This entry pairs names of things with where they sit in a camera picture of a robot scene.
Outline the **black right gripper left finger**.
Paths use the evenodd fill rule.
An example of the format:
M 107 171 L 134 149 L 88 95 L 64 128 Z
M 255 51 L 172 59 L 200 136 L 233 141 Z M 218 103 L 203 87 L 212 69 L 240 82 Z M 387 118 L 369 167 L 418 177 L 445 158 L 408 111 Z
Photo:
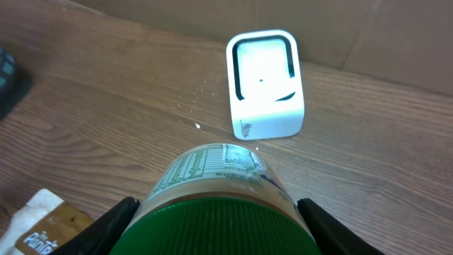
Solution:
M 52 255 L 105 255 L 109 254 L 136 213 L 140 202 L 133 197 L 122 199 L 93 224 Z

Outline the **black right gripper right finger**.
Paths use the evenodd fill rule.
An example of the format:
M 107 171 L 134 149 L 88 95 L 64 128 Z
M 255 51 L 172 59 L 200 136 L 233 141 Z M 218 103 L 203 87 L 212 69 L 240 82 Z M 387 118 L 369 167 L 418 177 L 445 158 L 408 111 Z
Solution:
M 322 254 L 384 255 L 312 199 L 302 198 L 297 208 Z

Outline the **brown snack packet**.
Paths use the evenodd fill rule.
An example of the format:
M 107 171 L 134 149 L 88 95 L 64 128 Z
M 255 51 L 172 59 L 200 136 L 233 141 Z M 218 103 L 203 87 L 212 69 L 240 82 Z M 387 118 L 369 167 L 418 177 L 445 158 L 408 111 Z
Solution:
M 1 254 L 50 254 L 92 224 L 86 213 L 43 188 L 13 215 Z

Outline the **green lid glass jar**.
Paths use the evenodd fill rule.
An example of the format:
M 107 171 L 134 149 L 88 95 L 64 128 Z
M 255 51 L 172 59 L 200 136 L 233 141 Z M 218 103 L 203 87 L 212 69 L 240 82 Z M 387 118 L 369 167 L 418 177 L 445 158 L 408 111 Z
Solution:
M 204 144 L 177 157 L 112 248 L 113 254 L 320 252 L 296 204 L 255 152 Z

